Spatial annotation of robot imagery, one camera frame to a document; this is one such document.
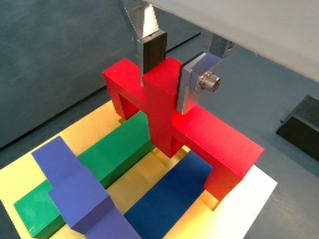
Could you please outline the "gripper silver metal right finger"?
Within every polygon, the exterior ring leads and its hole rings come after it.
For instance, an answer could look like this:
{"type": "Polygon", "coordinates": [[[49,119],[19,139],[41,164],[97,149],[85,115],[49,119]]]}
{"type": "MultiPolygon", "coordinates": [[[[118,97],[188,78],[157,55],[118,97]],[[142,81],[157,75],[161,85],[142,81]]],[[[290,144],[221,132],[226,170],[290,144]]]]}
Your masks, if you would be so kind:
{"type": "Polygon", "coordinates": [[[197,105],[200,92],[217,89],[216,67],[234,48],[232,41],[210,32],[202,34],[200,43],[201,51],[178,68],[177,112],[182,115],[197,105]]]}

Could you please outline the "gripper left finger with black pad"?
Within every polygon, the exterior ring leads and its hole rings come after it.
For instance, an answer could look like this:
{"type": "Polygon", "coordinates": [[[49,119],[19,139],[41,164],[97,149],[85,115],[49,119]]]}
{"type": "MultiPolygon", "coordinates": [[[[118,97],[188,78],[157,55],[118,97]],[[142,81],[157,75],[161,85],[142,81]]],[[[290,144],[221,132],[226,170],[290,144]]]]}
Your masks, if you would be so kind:
{"type": "Polygon", "coordinates": [[[153,6],[142,0],[122,0],[122,8],[137,40],[140,73],[165,59],[166,33],[161,31],[153,6]]]}

